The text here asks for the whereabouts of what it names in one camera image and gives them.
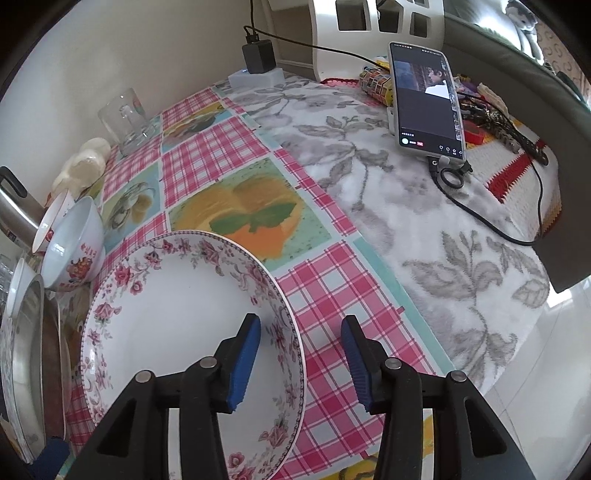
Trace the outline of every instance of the power adapter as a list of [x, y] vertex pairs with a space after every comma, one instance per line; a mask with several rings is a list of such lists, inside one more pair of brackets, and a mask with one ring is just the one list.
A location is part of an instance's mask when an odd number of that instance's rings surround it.
[[275, 54], [271, 40], [259, 40], [258, 35], [247, 35], [246, 45], [242, 46], [242, 54], [248, 73], [266, 73], [275, 67]]

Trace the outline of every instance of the pot handle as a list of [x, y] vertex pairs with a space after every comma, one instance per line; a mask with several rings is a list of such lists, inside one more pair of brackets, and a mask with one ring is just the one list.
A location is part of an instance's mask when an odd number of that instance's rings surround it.
[[20, 198], [26, 198], [28, 195], [25, 186], [16, 178], [15, 174], [12, 173], [8, 167], [0, 167], [0, 183], [2, 180], [6, 180], [10, 186], [14, 189]]

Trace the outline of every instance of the white chair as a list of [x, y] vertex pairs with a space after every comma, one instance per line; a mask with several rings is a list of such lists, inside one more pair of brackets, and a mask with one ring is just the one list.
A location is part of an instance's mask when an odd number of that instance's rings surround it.
[[[363, 5], [366, 30], [339, 30], [337, 1], [343, 0], [309, 0], [315, 45], [349, 51], [369, 59], [387, 56], [388, 44], [392, 41], [436, 50], [443, 46], [443, 0], [398, 0], [398, 25], [389, 28], [397, 30], [396, 33], [380, 31], [375, 0], [358, 0]], [[318, 81], [356, 79], [367, 64], [349, 55], [317, 48], [313, 49], [312, 55]]]

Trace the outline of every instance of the tablecloth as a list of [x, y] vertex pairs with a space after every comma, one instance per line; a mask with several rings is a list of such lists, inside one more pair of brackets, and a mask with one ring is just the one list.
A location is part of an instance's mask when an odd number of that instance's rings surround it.
[[[533, 249], [504, 241], [448, 201], [424, 162], [400, 154], [384, 106], [360, 88], [290, 76], [272, 88], [232, 89], [224, 81], [215, 89], [243, 106], [335, 199], [394, 272], [454, 364], [487, 392], [548, 296], [550, 283]], [[475, 172], [462, 190], [450, 193], [508, 235], [531, 239], [537, 181], [527, 157], [496, 147], [498, 142], [490, 142], [468, 149]], [[538, 170], [557, 188], [556, 157], [544, 151], [550, 165]], [[497, 180], [495, 173], [505, 168], [510, 176]], [[495, 191], [499, 199], [487, 188], [489, 179], [503, 187]], [[519, 193], [524, 180], [527, 192], [518, 209], [500, 201], [516, 185]], [[553, 189], [544, 190], [543, 215], [553, 204]]]
[[[357, 401], [338, 340], [344, 315], [355, 314], [368, 337], [418, 371], [453, 369], [392, 271], [302, 165], [231, 99], [205, 89], [153, 121], [161, 133], [128, 157], [115, 149], [104, 177], [89, 191], [107, 225], [107, 256], [94, 288], [119, 260], [157, 235], [186, 228], [211, 231], [217, 225], [208, 210], [214, 190], [217, 213], [233, 211], [238, 190], [259, 189], [264, 205], [269, 192], [273, 199], [299, 196], [302, 220], [296, 228], [282, 228], [287, 218], [266, 219], [265, 238], [253, 238], [251, 229], [224, 224], [227, 236], [264, 260], [276, 277], [304, 343], [303, 427], [275, 478], [324, 476], [375, 452], [382, 419], [370, 417]], [[230, 194], [220, 193], [224, 188], [233, 192], [228, 201]], [[121, 199], [136, 189], [153, 191], [151, 202], [136, 204], [114, 228]], [[271, 242], [286, 230], [288, 238]], [[93, 423], [79, 372], [75, 382], [68, 421], [79, 449]]]

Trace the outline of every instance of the metal screw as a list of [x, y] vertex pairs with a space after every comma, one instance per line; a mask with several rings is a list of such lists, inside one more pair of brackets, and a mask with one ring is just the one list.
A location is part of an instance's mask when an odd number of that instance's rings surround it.
[[135, 381], [137, 383], [146, 383], [150, 378], [152, 378], [152, 372], [149, 370], [142, 370], [135, 374]]
[[468, 378], [466, 376], [466, 374], [464, 372], [462, 372], [461, 370], [454, 370], [452, 373], [450, 373], [449, 376], [452, 378], [452, 380], [454, 382], [458, 382], [458, 383], [465, 382], [466, 379]]
[[202, 368], [213, 368], [217, 365], [217, 360], [214, 356], [204, 356], [200, 361], [199, 365]]
[[384, 365], [386, 365], [386, 368], [389, 368], [390, 370], [398, 370], [402, 367], [402, 362], [398, 358], [390, 357], [386, 359]]

